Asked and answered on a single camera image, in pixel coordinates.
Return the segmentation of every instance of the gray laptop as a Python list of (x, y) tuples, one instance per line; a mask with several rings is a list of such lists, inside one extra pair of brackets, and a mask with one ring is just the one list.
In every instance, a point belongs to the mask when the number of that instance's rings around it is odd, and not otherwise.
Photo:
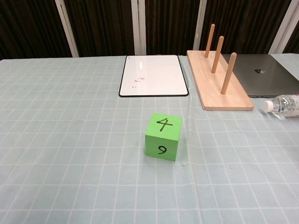
[(299, 81), (271, 55), (237, 55), (234, 74), (250, 97), (299, 94)]

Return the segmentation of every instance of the number 4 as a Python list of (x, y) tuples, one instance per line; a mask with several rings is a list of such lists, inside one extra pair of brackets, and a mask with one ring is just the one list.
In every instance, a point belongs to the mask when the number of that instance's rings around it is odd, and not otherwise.
[(168, 119), (167, 119), (167, 118), (165, 118), (165, 119), (163, 119), (163, 120), (160, 120), (160, 121), (157, 121), (158, 124), (163, 125), (163, 126), (161, 127), (160, 131), (163, 131), (163, 128), (165, 127), (165, 125), (173, 126), (172, 124), (168, 124), (167, 122), (168, 122)]

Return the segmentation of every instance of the bottle cap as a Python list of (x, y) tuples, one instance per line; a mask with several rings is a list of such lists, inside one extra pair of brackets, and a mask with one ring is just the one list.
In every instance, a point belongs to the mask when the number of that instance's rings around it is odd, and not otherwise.
[(263, 111), (272, 112), (273, 111), (273, 102), (266, 100), (263, 102)]

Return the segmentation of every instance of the handwritten number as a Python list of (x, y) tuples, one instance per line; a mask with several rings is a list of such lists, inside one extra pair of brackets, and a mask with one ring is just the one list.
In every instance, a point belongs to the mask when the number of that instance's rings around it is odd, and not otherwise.
[(159, 146), (158, 149), (161, 151), (161, 153), (158, 153), (158, 154), (163, 154), (163, 153), (166, 153), (166, 151), (167, 151), (167, 148), (165, 148), (164, 146)]
[(163, 120), (160, 120), (160, 121), (157, 121), (158, 124), (163, 125), (163, 126), (161, 127), (160, 131), (163, 131), (163, 128), (165, 127), (165, 125), (173, 126), (172, 124), (168, 124), (167, 122), (168, 122), (168, 119), (167, 119), (167, 118), (165, 118), (165, 119), (163, 119)]

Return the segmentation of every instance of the green foam cube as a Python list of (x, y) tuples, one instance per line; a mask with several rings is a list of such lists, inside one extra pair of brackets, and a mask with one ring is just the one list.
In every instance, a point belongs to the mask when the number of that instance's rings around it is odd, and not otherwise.
[(145, 154), (175, 161), (182, 118), (154, 113), (145, 133)]

